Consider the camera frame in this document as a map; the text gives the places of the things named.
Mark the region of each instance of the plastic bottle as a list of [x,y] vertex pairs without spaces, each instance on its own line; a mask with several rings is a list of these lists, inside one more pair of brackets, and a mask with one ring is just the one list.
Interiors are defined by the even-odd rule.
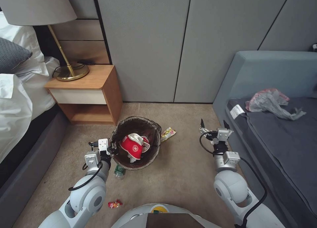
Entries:
[[118,179],[123,179],[125,174],[125,169],[122,168],[120,165],[117,165],[115,168],[114,175]]

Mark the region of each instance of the trash can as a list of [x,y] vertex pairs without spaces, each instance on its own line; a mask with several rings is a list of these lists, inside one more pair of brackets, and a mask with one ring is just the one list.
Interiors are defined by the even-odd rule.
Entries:
[[[111,141],[118,145],[119,153],[113,157],[114,161],[127,170],[140,170],[151,164],[159,153],[161,146],[161,131],[159,124],[144,117],[131,116],[121,122],[111,134]],[[131,133],[137,133],[140,136],[146,136],[151,147],[148,151],[142,153],[141,159],[130,163],[128,153],[119,146],[119,142]]]

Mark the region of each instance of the wooden nightstand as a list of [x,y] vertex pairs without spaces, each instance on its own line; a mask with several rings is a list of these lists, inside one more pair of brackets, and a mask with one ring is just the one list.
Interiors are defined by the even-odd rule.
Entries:
[[72,124],[114,124],[122,97],[114,65],[91,65],[85,77],[74,81],[52,79],[45,88]]

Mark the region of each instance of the gray mattress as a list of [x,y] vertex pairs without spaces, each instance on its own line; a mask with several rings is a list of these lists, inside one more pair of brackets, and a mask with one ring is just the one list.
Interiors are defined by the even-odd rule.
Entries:
[[[245,110],[247,100],[231,99],[227,108],[239,104]],[[270,112],[245,110],[234,121],[299,227],[317,226],[317,99],[292,98],[285,109],[294,107],[307,114],[288,121]]]

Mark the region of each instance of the table lamp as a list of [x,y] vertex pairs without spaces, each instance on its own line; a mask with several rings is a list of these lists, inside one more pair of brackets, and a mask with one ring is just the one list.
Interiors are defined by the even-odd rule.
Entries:
[[0,6],[9,24],[48,26],[66,62],[66,66],[60,68],[58,80],[72,81],[88,74],[87,66],[80,69],[72,67],[51,27],[51,24],[68,22],[77,18],[69,0],[0,0]]

